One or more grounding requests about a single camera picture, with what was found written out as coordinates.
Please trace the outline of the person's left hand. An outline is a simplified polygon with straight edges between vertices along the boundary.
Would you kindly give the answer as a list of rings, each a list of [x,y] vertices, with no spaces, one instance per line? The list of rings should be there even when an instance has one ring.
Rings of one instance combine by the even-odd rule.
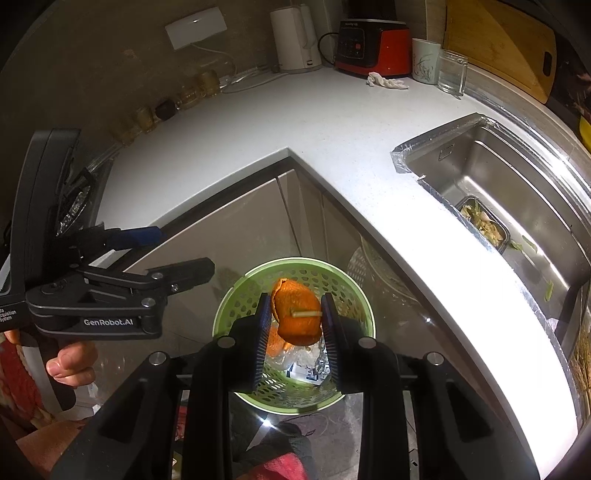
[[[97,358],[94,343],[74,342],[61,348],[56,357],[46,362],[45,368],[58,383],[77,388],[94,382],[93,365]]]

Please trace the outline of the red knit sleeve forearm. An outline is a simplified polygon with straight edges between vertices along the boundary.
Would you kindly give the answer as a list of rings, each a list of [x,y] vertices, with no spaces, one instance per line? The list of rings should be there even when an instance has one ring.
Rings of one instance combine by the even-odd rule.
[[[1,413],[23,429],[40,429],[56,422],[25,366],[19,346],[1,335]]]

